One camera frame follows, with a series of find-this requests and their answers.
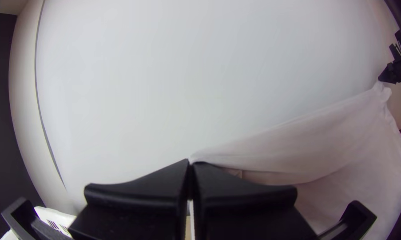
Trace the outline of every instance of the white curved wall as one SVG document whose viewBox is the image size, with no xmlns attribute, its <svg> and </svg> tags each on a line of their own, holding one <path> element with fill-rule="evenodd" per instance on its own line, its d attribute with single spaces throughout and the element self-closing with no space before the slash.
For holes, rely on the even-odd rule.
<svg viewBox="0 0 401 240">
<path fill-rule="evenodd" d="M 29 0 L 17 18 L 9 61 L 9 101 L 21 156 L 42 201 L 75 213 L 42 130 L 35 84 L 36 32 L 43 0 Z"/>
<path fill-rule="evenodd" d="M 365 1 L 49 0 L 40 109 L 80 209 L 90 182 L 132 180 L 369 89 L 386 49 Z"/>
</svg>

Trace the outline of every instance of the white surface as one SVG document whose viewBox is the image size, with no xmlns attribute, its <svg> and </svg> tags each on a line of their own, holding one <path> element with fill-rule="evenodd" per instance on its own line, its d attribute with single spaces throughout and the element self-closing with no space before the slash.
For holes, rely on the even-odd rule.
<svg viewBox="0 0 401 240">
<path fill-rule="evenodd" d="M 46 2 L 38 90 L 78 209 L 148 174 L 372 87 L 388 62 L 358 0 Z"/>
<path fill-rule="evenodd" d="M 9 230 L 0 238 L 0 240 L 18 240 L 18 238 L 12 230 Z"/>
<path fill-rule="evenodd" d="M 21 156 L 46 206 L 74 213 L 52 162 L 40 123 L 35 87 L 36 31 L 42 0 L 30 0 L 17 18 L 9 60 L 9 102 Z"/>
<path fill-rule="evenodd" d="M 242 178 L 294 184 L 296 208 L 317 233 L 336 224 L 358 200 L 377 220 L 366 239 L 386 239 L 401 212 L 401 135 L 381 82 L 365 93 L 261 134 L 195 153 L 241 169 Z"/>
<path fill-rule="evenodd" d="M 0 0 L 0 13 L 19 15 L 28 0 Z"/>
</svg>

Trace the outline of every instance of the white cloth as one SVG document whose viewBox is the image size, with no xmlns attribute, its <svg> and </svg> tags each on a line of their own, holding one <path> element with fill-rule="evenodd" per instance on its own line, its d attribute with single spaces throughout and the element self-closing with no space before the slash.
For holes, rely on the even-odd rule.
<svg viewBox="0 0 401 240">
<path fill-rule="evenodd" d="M 261 184 L 294 184 L 295 206 L 320 233 L 358 200 L 377 220 L 365 239 L 386 239 L 401 212 L 401 135 L 386 101 L 372 89 L 269 131 L 201 150 L 205 161 L 241 170 Z"/>
</svg>

